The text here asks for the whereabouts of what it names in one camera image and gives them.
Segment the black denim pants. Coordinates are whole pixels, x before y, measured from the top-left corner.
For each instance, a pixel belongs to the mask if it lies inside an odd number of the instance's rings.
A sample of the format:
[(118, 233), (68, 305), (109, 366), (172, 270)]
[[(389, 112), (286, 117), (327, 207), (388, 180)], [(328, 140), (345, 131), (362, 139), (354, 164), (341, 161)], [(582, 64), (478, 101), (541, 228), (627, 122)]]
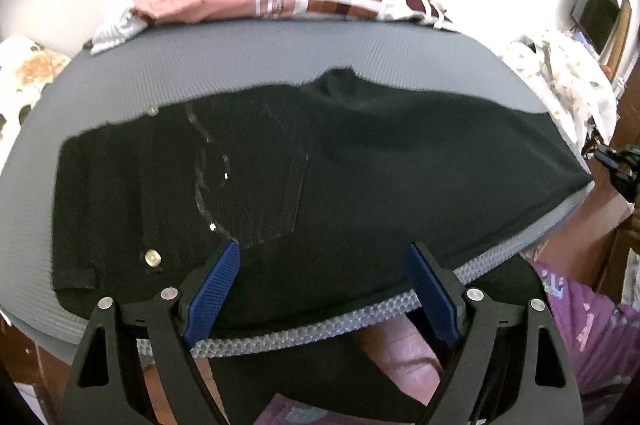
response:
[(66, 140), (52, 284), (85, 318), (104, 296), (178, 285), (233, 239), (241, 267), (214, 335), (291, 330), (404, 293), (408, 245), (457, 269), (590, 180), (547, 114), (334, 68)]

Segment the purple printed shirt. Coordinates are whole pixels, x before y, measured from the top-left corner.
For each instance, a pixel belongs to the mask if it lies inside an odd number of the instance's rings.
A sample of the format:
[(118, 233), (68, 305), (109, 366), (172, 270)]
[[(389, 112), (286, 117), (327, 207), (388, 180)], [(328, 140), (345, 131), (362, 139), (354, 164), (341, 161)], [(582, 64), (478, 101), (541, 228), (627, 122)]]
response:
[(582, 399), (610, 407), (639, 371), (639, 311), (529, 263), (547, 293)]

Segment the white patterned cloth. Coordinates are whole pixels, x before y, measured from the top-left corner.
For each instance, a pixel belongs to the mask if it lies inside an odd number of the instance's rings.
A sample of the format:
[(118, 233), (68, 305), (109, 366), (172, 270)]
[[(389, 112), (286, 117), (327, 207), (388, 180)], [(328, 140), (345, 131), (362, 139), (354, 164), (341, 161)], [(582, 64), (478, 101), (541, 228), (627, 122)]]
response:
[(541, 99), (575, 150), (582, 151), (590, 140), (611, 142), (617, 125), (616, 96), (583, 44), (546, 30), (509, 42), (497, 55)]

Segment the wooden shelf cabinet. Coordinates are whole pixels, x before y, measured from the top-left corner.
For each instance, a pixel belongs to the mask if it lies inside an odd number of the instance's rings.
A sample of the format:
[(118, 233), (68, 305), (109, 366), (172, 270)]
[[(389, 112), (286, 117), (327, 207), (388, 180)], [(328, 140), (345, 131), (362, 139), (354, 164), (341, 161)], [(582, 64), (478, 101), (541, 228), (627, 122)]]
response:
[(631, 0), (575, 0), (570, 18), (611, 84), (624, 77), (637, 41), (636, 8)]

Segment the black trousers on legs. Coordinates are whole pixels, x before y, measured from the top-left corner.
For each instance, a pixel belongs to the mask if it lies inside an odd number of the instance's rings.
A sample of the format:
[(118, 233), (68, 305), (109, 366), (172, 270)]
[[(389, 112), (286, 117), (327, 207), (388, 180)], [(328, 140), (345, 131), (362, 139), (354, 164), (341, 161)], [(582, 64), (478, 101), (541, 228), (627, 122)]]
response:
[[(498, 303), (524, 306), (541, 293), (533, 269), (521, 258), (491, 267), (485, 254), (457, 263), (428, 251), (464, 286)], [(387, 280), (390, 272), (395, 283)], [(390, 298), (404, 287), (412, 287), (406, 254), (386, 269), (377, 259), (351, 251), (259, 247), (242, 262), (224, 321), (241, 322), (247, 329), (304, 331), (331, 315), (346, 318), (368, 309), (374, 298)], [(295, 413), (312, 408), (326, 411), (329, 423), (424, 424), (422, 416), (449, 356), (419, 301), (414, 310), (356, 330), (294, 347), (214, 358), (209, 366), (235, 424), (291, 423)]]

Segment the grey mesh mattress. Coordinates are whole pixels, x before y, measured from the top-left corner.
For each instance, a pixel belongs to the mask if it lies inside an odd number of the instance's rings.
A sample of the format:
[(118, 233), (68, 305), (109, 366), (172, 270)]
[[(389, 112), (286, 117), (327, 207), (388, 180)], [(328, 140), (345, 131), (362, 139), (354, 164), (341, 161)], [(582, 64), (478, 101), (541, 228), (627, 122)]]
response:
[[(50, 353), (64, 361), (73, 359), (89, 315), (84, 318), (64, 309), (52, 284), (54, 193), (66, 140), (204, 96), (305, 85), (334, 68), (349, 68), (385, 87), (474, 96), (551, 117), (525, 82), (476, 40), (408, 23), (236, 21), (164, 26), (99, 55), (80, 52), (26, 117), (2, 170), (4, 314)], [(582, 156), (556, 128), (590, 174)], [(592, 178), (585, 189), (533, 226), (480, 255), (489, 256), (491, 267), (513, 258), (562, 223), (591, 187)], [(228, 357), (302, 345), (390, 319), (418, 304), (408, 287), (346, 318), (337, 315), (304, 331), (245, 338), (215, 336), (215, 322), (195, 351), (200, 356)]]

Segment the floral white orange pillow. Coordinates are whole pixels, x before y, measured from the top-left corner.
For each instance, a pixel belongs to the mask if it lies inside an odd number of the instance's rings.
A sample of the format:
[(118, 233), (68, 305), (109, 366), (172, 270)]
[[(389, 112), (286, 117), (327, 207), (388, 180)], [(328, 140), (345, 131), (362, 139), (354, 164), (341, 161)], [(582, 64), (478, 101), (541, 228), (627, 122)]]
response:
[(12, 143), (42, 92), (70, 63), (64, 53), (24, 35), (1, 43), (1, 141)]

